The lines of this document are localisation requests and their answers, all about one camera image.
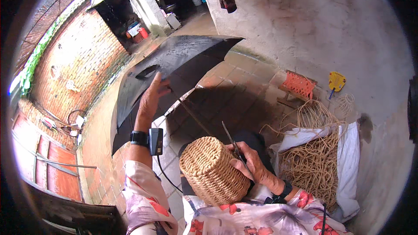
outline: scissors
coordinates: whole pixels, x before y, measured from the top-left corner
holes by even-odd
[[[247,164],[245,163],[245,161],[243,160],[243,158],[241,157],[241,154],[239,153],[239,150],[238,150],[238,146],[237,146],[237,143],[232,139],[232,137],[231,137],[231,135],[229,134],[229,132],[228,132],[228,130],[227,130],[227,127],[225,126],[225,124],[224,124],[224,121],[222,121],[222,126],[224,127],[224,129],[225,129],[225,132],[227,133],[227,136],[228,136],[228,138],[229,138],[229,141],[231,142],[231,144],[234,146],[234,150],[235,150],[235,153],[238,155],[238,158],[243,162],[243,164],[244,164],[244,166],[245,166],[245,168],[247,169],[247,171],[249,172],[249,175],[251,176],[251,178],[253,179],[253,181],[255,181],[254,180],[254,176],[253,176],[253,174],[251,173],[251,171],[248,169],[248,166],[247,166]]]

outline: woven basket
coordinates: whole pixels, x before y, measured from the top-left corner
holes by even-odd
[[[180,169],[199,198],[219,206],[240,201],[247,194],[249,179],[232,167],[231,151],[215,137],[202,137],[189,144],[180,157]]]

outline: forearm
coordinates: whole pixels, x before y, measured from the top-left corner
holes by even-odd
[[[265,186],[267,186],[269,188],[269,190],[274,193],[275,195],[280,195],[282,194],[284,188],[285,188],[285,182],[279,178],[277,178],[276,176],[274,176],[273,174],[271,176],[269,176],[268,180],[266,181],[265,184],[263,184]],[[296,193],[298,193],[299,188],[296,186],[293,186],[292,191],[289,193],[289,195],[287,195],[285,197],[286,201],[290,201],[290,199],[292,199]]]
[[[148,133],[150,128],[151,119],[149,119],[147,115],[143,114],[141,111],[138,111],[133,130]],[[141,145],[131,144],[129,146],[128,160],[142,162],[151,169],[153,168],[153,159],[150,154],[150,150]]]

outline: smartwatch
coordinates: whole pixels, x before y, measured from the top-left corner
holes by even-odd
[[[285,200],[285,197],[289,195],[289,193],[292,191],[293,187],[287,180],[283,180],[285,182],[285,188],[283,189],[283,192],[280,195],[273,195],[272,203],[287,203]]]
[[[139,131],[132,131],[129,141],[131,144],[138,144],[149,149],[150,147],[150,140],[148,133],[139,132]]]

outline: black device on wrist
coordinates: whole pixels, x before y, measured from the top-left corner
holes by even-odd
[[[289,195],[289,193],[293,190],[293,187],[287,180],[283,181],[285,182],[285,188],[283,189],[283,192],[280,195],[273,195],[272,203],[287,203],[285,197]]]
[[[151,128],[148,133],[132,131],[131,144],[147,147],[152,156],[163,154],[163,129]]]

